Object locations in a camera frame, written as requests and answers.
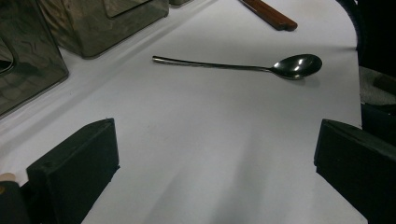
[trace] wooden chopstick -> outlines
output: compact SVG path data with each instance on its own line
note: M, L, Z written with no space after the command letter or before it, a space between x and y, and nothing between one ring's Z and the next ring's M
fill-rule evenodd
M261 0L241 0L241 2L278 31L293 31L298 26L295 21L268 6Z

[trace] white tablecloth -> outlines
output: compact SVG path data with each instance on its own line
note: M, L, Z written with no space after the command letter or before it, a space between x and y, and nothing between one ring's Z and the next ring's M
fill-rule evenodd
M322 119L361 125L353 25L336 1L266 3L298 28L276 31L237 0L193 0L97 59L62 50L69 79L0 120L0 173L22 185L33 161L114 118L120 169L85 224L366 223L313 163ZM271 66L301 53L323 67L300 81L151 61Z

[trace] spoon bowl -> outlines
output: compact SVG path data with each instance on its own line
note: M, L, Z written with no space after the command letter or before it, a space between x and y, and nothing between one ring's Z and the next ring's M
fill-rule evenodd
M299 55L291 56L274 64L274 66L270 68L259 67L259 66L221 64L221 63L198 63L198 62L164 58L159 56L153 56L152 61L154 61L155 63L166 63L173 65L272 72L278 77L292 79L292 80L302 79L304 77L315 74L317 71L320 70L322 66L321 59L313 54L299 54Z

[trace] white surface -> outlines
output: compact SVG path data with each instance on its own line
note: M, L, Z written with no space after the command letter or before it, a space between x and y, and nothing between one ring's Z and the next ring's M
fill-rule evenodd
M62 51L70 78L0 120L0 173L23 184L44 153L114 118L121 168L85 224L366 223L313 164L322 119L361 125L352 23L335 1L266 3L297 30L236 0L193 0L97 59ZM301 81L151 61L271 66L300 53L323 61Z

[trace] metal spoon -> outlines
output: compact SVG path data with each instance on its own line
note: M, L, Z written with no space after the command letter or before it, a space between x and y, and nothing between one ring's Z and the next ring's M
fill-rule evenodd
M259 67L259 66L244 66L244 65L232 65L232 64L220 64L220 63L198 63L182 61L177 59L164 58L159 56L152 56L152 61L155 63L166 63L174 65L184 66L195 66L195 67L215 67L215 68L227 68L237 70L252 70L262 72L272 72L275 75L286 78L286 79L302 79L310 76L320 70L322 66L321 59L313 54L300 54L284 59L273 67Z

